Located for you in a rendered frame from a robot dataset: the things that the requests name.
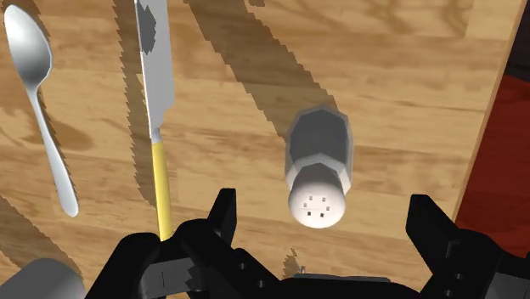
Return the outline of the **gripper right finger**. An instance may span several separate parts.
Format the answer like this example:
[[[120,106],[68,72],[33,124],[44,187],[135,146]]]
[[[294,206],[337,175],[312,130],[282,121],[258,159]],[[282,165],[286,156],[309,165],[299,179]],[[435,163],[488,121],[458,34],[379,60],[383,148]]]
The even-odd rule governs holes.
[[[530,299],[530,254],[459,228],[428,195],[410,197],[406,233],[431,271],[420,299]]]

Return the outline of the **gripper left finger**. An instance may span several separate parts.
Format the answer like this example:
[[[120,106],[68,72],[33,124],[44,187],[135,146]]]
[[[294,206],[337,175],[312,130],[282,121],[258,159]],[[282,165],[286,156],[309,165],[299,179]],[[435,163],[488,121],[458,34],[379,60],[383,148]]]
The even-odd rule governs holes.
[[[148,266],[182,257],[197,267],[202,292],[193,299],[281,299],[279,279],[247,251],[231,247],[236,223],[236,190],[225,188],[207,218],[181,223],[168,240],[154,233],[123,237],[85,299],[141,299]]]

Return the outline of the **white salt shaker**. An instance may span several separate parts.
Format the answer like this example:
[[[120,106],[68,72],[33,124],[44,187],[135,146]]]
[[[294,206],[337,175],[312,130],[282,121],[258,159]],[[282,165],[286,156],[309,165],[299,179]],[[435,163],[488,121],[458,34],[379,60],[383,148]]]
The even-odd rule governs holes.
[[[353,138],[346,115],[320,105],[300,111],[285,146],[291,215],[309,228],[329,228],[346,211],[352,187]]]

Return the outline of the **grey cylinder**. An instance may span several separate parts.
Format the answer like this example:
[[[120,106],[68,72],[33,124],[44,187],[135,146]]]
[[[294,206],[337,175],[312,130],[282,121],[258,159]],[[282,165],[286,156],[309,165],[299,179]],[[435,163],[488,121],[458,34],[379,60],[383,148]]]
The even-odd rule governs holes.
[[[39,258],[0,285],[0,299],[84,299],[81,277],[52,258]]]

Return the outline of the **silver spoon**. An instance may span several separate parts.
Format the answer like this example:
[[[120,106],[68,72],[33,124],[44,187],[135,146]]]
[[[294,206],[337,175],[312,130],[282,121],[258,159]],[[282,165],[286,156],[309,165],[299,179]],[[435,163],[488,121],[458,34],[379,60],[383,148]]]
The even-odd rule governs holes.
[[[63,158],[46,123],[38,100],[38,88],[53,68],[53,55],[41,28],[22,8],[10,4],[3,15],[8,48],[16,71],[25,86],[48,156],[59,202],[65,214],[75,217],[79,205]]]

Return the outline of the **yellow-handled table knife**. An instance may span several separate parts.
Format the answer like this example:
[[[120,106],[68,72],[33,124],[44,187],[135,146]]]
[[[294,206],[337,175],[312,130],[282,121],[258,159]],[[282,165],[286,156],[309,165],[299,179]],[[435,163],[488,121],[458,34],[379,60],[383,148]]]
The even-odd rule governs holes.
[[[174,104],[172,49],[167,0],[134,0],[144,96],[149,122],[159,236],[173,234],[170,188],[161,136],[166,110]]]

